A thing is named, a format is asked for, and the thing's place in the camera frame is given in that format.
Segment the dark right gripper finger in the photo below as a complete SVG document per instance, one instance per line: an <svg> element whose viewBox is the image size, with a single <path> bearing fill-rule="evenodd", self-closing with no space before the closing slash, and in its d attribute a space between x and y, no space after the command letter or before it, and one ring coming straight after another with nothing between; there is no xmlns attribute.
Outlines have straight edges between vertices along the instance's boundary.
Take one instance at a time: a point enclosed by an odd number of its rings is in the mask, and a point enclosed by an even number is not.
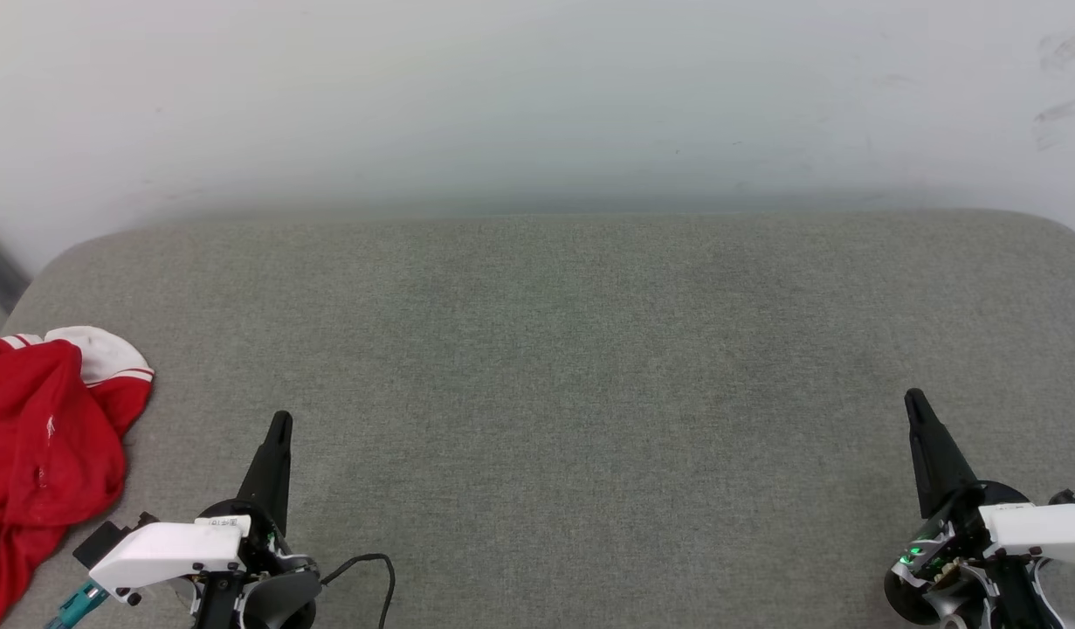
<svg viewBox="0 0 1075 629"><path fill-rule="evenodd" d="M948 428L937 418L921 389L904 396L909 424L913 478L920 516L932 518L954 494L980 485Z"/></svg>

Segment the black grey left gripper body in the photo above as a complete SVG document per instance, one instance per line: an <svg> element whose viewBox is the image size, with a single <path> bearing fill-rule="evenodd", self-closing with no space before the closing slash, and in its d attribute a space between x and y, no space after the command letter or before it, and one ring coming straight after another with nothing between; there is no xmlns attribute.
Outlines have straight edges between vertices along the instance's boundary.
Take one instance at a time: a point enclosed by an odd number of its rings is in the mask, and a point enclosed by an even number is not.
<svg viewBox="0 0 1075 629"><path fill-rule="evenodd" d="M194 578L194 628L311 628L321 591L318 564L289 549L268 509L231 499L199 514L202 524L243 530L238 560Z"/></svg>

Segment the black grey right gripper body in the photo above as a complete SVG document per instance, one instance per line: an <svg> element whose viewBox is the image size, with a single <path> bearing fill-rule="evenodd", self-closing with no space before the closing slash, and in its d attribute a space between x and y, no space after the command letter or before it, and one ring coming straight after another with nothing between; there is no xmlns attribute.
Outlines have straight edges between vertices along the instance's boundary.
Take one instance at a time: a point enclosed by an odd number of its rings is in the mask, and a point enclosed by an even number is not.
<svg viewBox="0 0 1075 629"><path fill-rule="evenodd" d="M924 524L884 577L898 616L936 628L1064 628L1040 583L1048 558L989 547L981 509L1028 508L1023 494L989 480L917 494Z"/></svg>

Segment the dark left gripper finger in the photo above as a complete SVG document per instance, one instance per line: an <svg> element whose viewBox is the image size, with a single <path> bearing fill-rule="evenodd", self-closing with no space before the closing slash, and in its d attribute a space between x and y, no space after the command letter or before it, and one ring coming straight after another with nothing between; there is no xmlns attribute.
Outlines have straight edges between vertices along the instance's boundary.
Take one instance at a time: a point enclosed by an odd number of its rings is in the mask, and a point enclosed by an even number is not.
<svg viewBox="0 0 1075 629"><path fill-rule="evenodd" d="M238 490L238 500L261 508L281 534L288 532L291 434L293 417L276 411Z"/></svg>

